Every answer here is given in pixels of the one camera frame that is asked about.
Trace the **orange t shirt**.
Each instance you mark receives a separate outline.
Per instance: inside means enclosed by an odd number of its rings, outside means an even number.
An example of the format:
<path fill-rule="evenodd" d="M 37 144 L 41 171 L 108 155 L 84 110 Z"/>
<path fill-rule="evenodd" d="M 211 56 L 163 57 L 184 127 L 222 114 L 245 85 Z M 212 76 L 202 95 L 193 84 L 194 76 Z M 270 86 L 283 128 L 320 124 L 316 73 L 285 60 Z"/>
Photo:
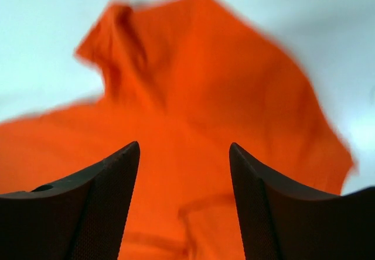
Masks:
<path fill-rule="evenodd" d="M 353 159 L 303 71 L 217 0 L 109 4 L 76 54 L 96 101 L 1 125 L 1 192 L 141 148 L 120 259 L 243 259 L 229 147 L 338 194 Z"/>

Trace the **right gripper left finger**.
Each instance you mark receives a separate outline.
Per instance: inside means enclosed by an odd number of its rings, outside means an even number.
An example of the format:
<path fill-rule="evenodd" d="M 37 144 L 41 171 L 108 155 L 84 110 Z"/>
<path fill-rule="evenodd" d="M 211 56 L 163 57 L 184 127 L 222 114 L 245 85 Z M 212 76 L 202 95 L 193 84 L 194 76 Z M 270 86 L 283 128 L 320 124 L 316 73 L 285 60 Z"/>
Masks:
<path fill-rule="evenodd" d="M 117 259 L 140 158 L 132 142 L 32 191 L 1 196 L 1 258 Z"/>

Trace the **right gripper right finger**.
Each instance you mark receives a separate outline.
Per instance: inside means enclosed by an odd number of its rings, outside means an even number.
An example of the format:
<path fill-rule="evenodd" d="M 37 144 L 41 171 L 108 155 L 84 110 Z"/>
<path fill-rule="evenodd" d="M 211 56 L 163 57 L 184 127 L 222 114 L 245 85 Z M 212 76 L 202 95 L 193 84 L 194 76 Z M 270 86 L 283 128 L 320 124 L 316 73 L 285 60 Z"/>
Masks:
<path fill-rule="evenodd" d="M 374 187 L 344 196 L 298 183 L 231 144 L 246 259 L 373 259 Z"/>

